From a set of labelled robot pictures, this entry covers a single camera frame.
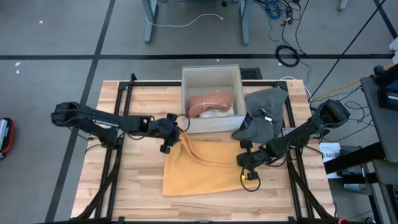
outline dark gray towel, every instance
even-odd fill
[[[232,134],[237,140],[266,143],[277,137],[284,120],[284,103],[287,92],[271,88],[251,93],[245,97],[248,111],[240,129]]]

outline white box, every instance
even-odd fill
[[[217,118],[190,118],[188,133],[235,131],[246,116],[241,72],[239,65],[215,65],[210,67],[182,68],[182,111],[187,113],[191,96],[200,96],[214,91],[227,91],[233,96],[233,116]],[[185,128],[188,119],[183,118]]]

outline concrete floor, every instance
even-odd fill
[[[0,118],[16,122],[16,143],[0,162],[0,223],[43,222],[67,148],[70,131],[50,122],[57,103],[80,101],[91,60],[20,60],[2,55],[94,55],[110,0],[0,0]],[[298,39],[308,54],[340,54],[376,9],[373,0],[350,0],[338,12],[339,0],[310,1],[303,16]],[[384,10],[398,30],[398,2],[387,0]],[[273,54],[277,43],[269,40],[270,27],[264,11],[255,5],[250,22],[250,44],[241,45],[239,4],[195,4],[159,1],[159,24],[186,24],[197,15],[216,13],[224,17],[202,17],[186,28],[156,28],[152,43],[143,42],[146,27],[141,1],[116,0],[103,42],[102,54]],[[272,21],[272,36],[280,39],[281,21]],[[297,22],[285,28],[285,38],[296,46]],[[393,40],[377,13],[347,54],[391,54]],[[312,67],[309,82],[314,91],[336,59],[303,60]],[[293,76],[307,81],[308,68],[302,64],[288,68],[276,59],[201,60],[99,60],[87,104],[96,106],[103,80],[127,80],[134,72],[140,80],[181,78],[181,68],[190,65],[238,63],[243,68],[259,67],[265,79]],[[376,65],[390,65],[390,59],[341,60],[317,95],[372,73]],[[357,91],[348,99],[366,105]],[[359,111],[351,111],[360,118]],[[328,139],[338,139],[365,124],[350,121],[332,130]],[[341,141],[344,145],[366,146],[377,141],[374,128]],[[78,139],[56,220],[70,217],[84,159],[86,142]],[[353,217],[370,210],[368,197],[352,194],[341,183],[330,182],[339,217]],[[371,213],[355,218],[363,220]]]

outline wooden tabletop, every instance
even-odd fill
[[[310,117],[304,85],[301,80],[288,80],[287,84],[295,124],[298,126]],[[98,110],[113,113],[118,85],[119,81],[103,83]],[[244,94],[266,88],[268,87],[244,86]],[[158,119],[165,117],[166,113],[181,113],[179,86],[133,87],[129,114],[150,114]],[[191,134],[190,137],[192,140],[236,141],[231,138],[229,132]],[[242,189],[208,195],[163,197],[162,180],[166,155],[159,152],[162,142],[163,140],[152,138],[140,141],[125,139],[113,220],[117,220],[119,216],[124,216],[130,221],[286,221],[288,216],[295,217],[286,165],[278,168],[260,166],[259,176],[262,185],[254,193]],[[90,141],[88,147],[98,143],[98,140]],[[318,149],[316,140],[311,140],[309,146]],[[105,149],[98,146],[86,153],[71,217],[79,215],[97,192],[105,152]],[[303,163],[310,190],[326,210],[333,214],[335,208],[321,155],[304,149]],[[303,216],[306,216],[305,203],[300,190],[299,195]],[[107,203],[104,203],[103,216],[106,206]]]

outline white cord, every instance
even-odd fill
[[[283,78],[281,78],[281,80],[285,80],[285,79],[294,79],[294,80],[296,80],[294,77],[283,77]],[[308,88],[305,85],[304,85],[304,88],[305,88],[305,91],[307,91],[308,95],[311,98],[310,90],[308,90]]]
[[[157,25],[157,24],[154,24],[154,23],[149,22],[148,17],[146,17],[146,19],[147,19],[147,22],[148,22],[149,24],[152,24],[153,26],[157,26],[157,27],[187,27],[187,26],[193,24],[197,19],[199,19],[199,17],[202,17],[202,16],[216,16],[216,17],[219,17],[219,19],[221,19],[221,20],[224,19],[224,18],[222,18],[221,16],[219,16],[219,15],[217,15],[217,14],[206,13],[206,14],[202,14],[202,15],[198,16],[196,19],[194,19],[192,22],[190,22],[190,23],[188,23],[188,24],[179,25],[179,26],[175,26],[175,25]]]

